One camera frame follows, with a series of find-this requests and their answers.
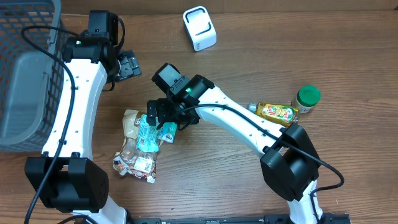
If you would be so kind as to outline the teal tissue pack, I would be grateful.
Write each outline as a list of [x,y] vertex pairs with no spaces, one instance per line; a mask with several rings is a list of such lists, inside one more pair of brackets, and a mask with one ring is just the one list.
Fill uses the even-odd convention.
[[176,132],[177,125],[175,123],[164,123],[158,132],[158,139],[172,144],[175,141]]

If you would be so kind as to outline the teal wet wipes pack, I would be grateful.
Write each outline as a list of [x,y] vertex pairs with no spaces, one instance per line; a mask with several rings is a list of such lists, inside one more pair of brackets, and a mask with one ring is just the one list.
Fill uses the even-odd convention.
[[158,152],[159,151],[159,138],[157,129],[157,120],[154,126],[147,122],[147,115],[141,116],[139,125],[139,134],[137,137],[136,147],[142,152]]

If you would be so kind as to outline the beige brown snack bag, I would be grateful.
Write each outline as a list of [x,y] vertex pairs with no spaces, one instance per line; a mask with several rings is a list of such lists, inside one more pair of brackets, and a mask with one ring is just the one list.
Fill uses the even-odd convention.
[[[142,152],[137,145],[141,116],[138,110],[126,110],[123,116],[124,142],[115,153],[113,168],[119,175],[131,175],[153,184],[156,179],[156,159],[158,152]],[[159,149],[163,141],[159,140]]]

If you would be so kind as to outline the yellow drink bottle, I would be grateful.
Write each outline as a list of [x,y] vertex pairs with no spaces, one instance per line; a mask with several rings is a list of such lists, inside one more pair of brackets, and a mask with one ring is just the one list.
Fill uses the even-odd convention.
[[278,105],[267,101],[248,104],[247,109],[273,123],[289,127],[299,120],[299,110],[289,105]]

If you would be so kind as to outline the green lidded cup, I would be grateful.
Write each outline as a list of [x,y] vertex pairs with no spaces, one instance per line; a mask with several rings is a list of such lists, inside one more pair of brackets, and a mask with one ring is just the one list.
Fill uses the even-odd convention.
[[300,113],[308,113],[321,99],[320,90],[313,85],[305,85],[299,89],[292,100],[292,106]]

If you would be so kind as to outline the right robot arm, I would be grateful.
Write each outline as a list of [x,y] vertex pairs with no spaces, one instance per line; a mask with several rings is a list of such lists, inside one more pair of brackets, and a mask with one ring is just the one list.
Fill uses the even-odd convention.
[[152,81],[166,97],[148,101],[150,125],[175,123],[183,130],[201,119],[217,125],[257,155],[264,181],[288,203],[290,222],[323,221],[314,193],[320,158],[301,126],[266,120],[235,103],[209,79],[187,78],[170,63],[161,66]]

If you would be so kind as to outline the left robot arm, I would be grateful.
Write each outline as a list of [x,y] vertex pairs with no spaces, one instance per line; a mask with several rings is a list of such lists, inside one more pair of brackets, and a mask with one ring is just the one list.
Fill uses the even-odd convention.
[[107,173],[93,162],[92,135],[105,85],[136,77],[134,52],[123,50],[123,20],[105,10],[89,13],[88,28],[68,33],[61,56],[63,88],[51,133],[41,155],[29,157],[25,174],[34,201],[82,223],[131,223],[129,211],[109,196]]

